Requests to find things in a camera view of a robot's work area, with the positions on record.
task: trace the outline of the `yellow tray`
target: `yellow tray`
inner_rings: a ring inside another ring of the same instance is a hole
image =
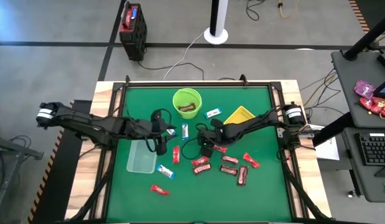
[[[243,121],[247,121],[254,117],[255,115],[250,113],[250,111],[248,111],[243,106],[240,106],[238,109],[236,109],[236,111],[233,114],[231,114],[229,118],[227,118],[226,121],[224,121],[224,124],[231,124],[231,123],[239,124],[239,123],[242,123]]]

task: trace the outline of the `metal leg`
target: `metal leg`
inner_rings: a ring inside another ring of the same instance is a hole
[[[43,152],[38,152],[36,150],[11,143],[1,138],[0,138],[0,148],[11,150],[11,151],[23,152],[25,155],[32,156],[35,159],[41,159],[43,157]]]
[[[355,178],[354,171],[351,169],[351,170],[349,170],[349,172],[350,172],[351,180],[353,181],[353,186],[354,186],[354,190],[352,190],[350,192],[352,193],[353,196],[357,196],[359,198],[359,197],[361,197],[361,190],[359,189],[358,181]]]
[[[312,139],[314,147],[336,136],[338,133],[342,132],[344,128],[347,127],[354,127],[353,118],[351,117],[350,112],[339,117],[336,121],[332,122],[331,124],[328,124],[318,134],[316,134],[315,137]]]

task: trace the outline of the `black tabletop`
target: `black tabletop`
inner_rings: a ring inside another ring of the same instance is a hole
[[[385,82],[385,68],[376,59],[380,53],[361,52],[354,61],[343,58],[341,52],[333,52],[333,65],[337,71],[341,87],[358,128],[385,128],[385,120],[378,116],[368,114],[359,103],[359,96],[354,92],[358,80],[365,80],[378,87]]]
[[[350,149],[353,162],[354,173],[358,176],[360,185],[362,187],[363,194],[369,202],[385,202],[385,177],[375,177],[381,168],[381,166],[364,166],[360,148],[356,143],[354,135],[356,133],[385,133],[385,129],[361,129],[361,128],[345,128],[342,132],[345,144]]]

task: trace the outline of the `green mat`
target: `green mat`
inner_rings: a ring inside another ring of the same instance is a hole
[[[272,108],[267,88],[195,88],[202,96],[202,109],[191,120],[182,119],[172,105],[177,88],[128,88],[126,105],[133,118],[150,119],[155,109],[167,108],[172,113],[172,124],[181,135],[181,124],[189,124],[190,138],[197,135],[195,125],[210,126],[204,113],[221,108],[223,113],[214,118],[225,121],[239,106],[259,115]],[[162,113],[167,121],[168,115]],[[250,165],[247,184],[236,185],[236,177],[218,170],[221,154],[214,152],[210,159],[212,169],[198,176],[192,172],[191,162],[180,158],[172,163],[172,148],[182,146],[181,137],[167,144],[168,152],[158,156],[156,164],[162,164],[175,172],[174,179],[155,171],[153,174],[137,174],[126,170],[131,141],[122,140],[118,145],[113,183],[108,205],[107,222],[260,222],[290,221],[290,210],[281,163],[276,158],[278,150],[273,127],[248,135],[232,145],[227,155],[236,157],[240,165],[248,152],[260,164]],[[185,146],[187,156],[198,153],[196,141]],[[157,184],[170,195],[151,192]]]

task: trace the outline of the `wooden table frame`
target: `wooden table frame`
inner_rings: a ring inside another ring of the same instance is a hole
[[[221,87],[244,85],[243,81],[231,80],[197,82],[128,82],[128,84],[124,84],[124,82],[98,82],[90,113],[97,116],[107,116],[108,114],[117,116],[117,113],[121,114],[123,107],[119,106],[119,102],[124,101],[124,93],[126,88],[129,86],[213,86],[215,83],[221,85]],[[255,80],[249,81],[249,83],[252,84],[252,86],[257,86],[259,83],[264,83],[267,85],[273,84],[276,88],[272,88],[271,100],[273,103],[275,103],[275,105],[285,102],[290,103],[291,101],[294,101],[297,105],[302,105],[299,88],[295,80]],[[300,143],[303,146],[312,147],[312,141],[309,139],[301,139]],[[92,147],[93,144],[91,142],[84,142],[81,148],[81,153],[91,149]],[[85,204],[88,197],[93,192],[94,187],[99,184],[100,178],[97,177],[105,177],[104,173],[108,169],[108,164],[113,163],[114,158],[115,154],[112,154],[111,151],[107,149],[97,149],[96,151],[83,156],[79,160],[65,218],[73,217]],[[295,152],[292,152],[291,158],[295,162],[292,163],[292,161],[288,161],[288,165],[290,170],[295,173],[297,182],[303,185],[304,190],[312,199],[314,204],[317,205],[317,207],[325,215],[330,217],[330,210],[327,203],[326,193],[323,188],[322,178],[320,175],[315,151],[300,147],[296,149]],[[288,180],[285,180],[285,182],[288,185],[288,191],[290,191],[288,193],[292,194],[292,197],[290,197],[292,202],[289,203],[291,207],[291,215],[293,217],[313,218],[312,213],[307,212],[307,208],[300,198],[300,195],[297,193],[296,189]],[[104,202],[104,200],[109,199],[109,190],[106,190],[106,187],[107,186],[105,185],[103,190],[97,192],[99,193],[98,198],[96,202],[93,203],[93,206],[91,210],[89,210],[88,215],[85,216],[85,219],[103,219],[106,217],[107,208],[105,206],[108,204],[108,202]]]

